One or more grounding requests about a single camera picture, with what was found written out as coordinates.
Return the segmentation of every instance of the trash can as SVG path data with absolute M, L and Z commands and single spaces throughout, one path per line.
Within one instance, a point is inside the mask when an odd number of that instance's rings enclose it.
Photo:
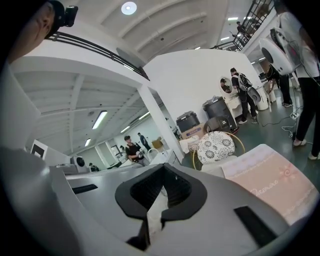
M 197 114 L 193 111 L 179 116 L 175 122 L 182 133 L 200 124 Z

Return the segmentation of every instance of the pink fabric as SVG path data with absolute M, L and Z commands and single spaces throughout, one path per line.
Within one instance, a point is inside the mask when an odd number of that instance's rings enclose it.
M 311 181 L 265 144 L 221 167 L 226 179 L 272 206 L 290 225 L 311 213 L 319 200 L 319 193 Z

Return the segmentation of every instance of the black trash can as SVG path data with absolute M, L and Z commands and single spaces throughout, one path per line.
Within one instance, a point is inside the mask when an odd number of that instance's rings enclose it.
M 179 116 L 175 122 L 182 133 L 200 124 L 197 114 L 193 111 Z
M 237 124 L 231 115 L 229 108 L 223 97 L 217 97 L 214 100 L 209 99 L 202 105 L 208 119 L 224 117 L 227 118 L 230 124 L 230 129 L 236 129 Z

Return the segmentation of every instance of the white ceiling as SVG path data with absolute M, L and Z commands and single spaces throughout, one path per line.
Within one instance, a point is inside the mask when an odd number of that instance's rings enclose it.
M 137 90 L 115 81 L 68 72 L 23 72 L 16 78 L 40 110 L 27 147 L 34 139 L 70 155 L 120 134 L 131 121 L 148 110 Z M 162 103 L 155 94 L 158 104 Z M 92 130 L 101 111 L 108 111 Z
M 115 38 L 124 39 L 146 60 L 156 55 L 220 44 L 220 38 L 236 32 L 252 0 L 132 0 L 137 11 L 121 12 L 126 0 L 62 0 L 77 5 L 78 18 L 104 26 Z

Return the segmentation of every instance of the round cushion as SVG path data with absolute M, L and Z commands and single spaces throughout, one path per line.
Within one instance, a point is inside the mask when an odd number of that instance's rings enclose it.
M 231 156 L 235 143 L 226 133 L 212 131 L 202 137 L 196 150 L 200 162 L 207 165 Z

